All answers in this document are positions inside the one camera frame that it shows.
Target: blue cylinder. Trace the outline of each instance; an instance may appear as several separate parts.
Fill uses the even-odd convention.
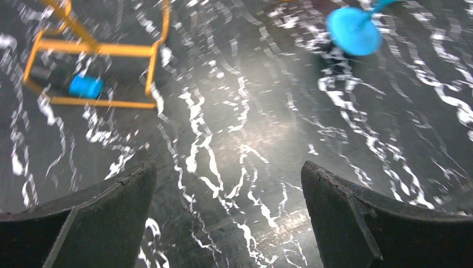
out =
[[[104,82],[100,78],[89,75],[76,75],[69,86],[69,94],[79,98],[97,99]]]

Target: blue disc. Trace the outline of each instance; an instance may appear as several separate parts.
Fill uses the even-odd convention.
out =
[[[366,19],[368,16],[367,12],[354,7],[340,8],[330,13],[327,30],[332,41],[354,56],[367,56],[377,51],[383,39],[371,19]]]
[[[104,82],[88,75],[76,75],[69,85],[69,94],[79,98],[97,99],[102,91]]]

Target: blue object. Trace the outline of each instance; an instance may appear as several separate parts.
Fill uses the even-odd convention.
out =
[[[76,75],[69,86],[69,94],[79,98],[97,99],[103,85],[104,82],[100,78]]]
[[[367,56],[374,53],[381,47],[383,39],[371,22],[371,16],[396,1],[380,0],[370,12],[354,7],[333,11],[327,19],[327,30],[332,41],[353,56]]]

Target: yellow metal frame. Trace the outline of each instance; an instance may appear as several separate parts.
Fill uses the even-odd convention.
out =
[[[123,45],[123,44],[108,44],[99,43],[89,31],[75,18],[71,13],[72,4],[70,0],[64,0],[64,7],[62,7],[56,0],[38,0],[47,6],[54,9],[54,14],[64,23],[58,29],[43,29],[40,30],[36,36],[35,43],[31,50],[30,58],[26,65],[25,74],[23,76],[23,83],[30,87],[37,94],[42,94],[43,87],[39,86],[30,79],[30,71],[35,61],[38,51],[58,51],[68,54],[80,54],[85,52],[87,54],[107,54],[110,56],[126,56],[136,58],[149,58],[148,77],[144,94],[152,103],[146,102],[127,102],[119,100],[100,100],[100,99],[82,99],[74,97],[56,97],[48,93],[47,96],[51,99],[51,104],[63,105],[92,105],[101,107],[118,107],[118,108],[140,108],[140,109],[154,109],[157,107],[156,101],[151,95],[151,84],[155,74],[155,64],[158,54],[158,48],[163,44],[169,31],[169,0],[163,0],[163,27],[161,38],[152,46],[137,46],[137,45]],[[64,30],[70,27],[74,33],[81,38],[81,41],[65,41],[58,39],[46,39],[47,35],[61,35]]]

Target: blue paddle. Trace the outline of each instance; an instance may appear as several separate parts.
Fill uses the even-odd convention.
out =
[[[353,56],[367,56],[381,46],[383,39],[371,22],[374,13],[397,0],[378,0],[372,11],[355,7],[334,10],[327,18],[327,30],[332,41]]]

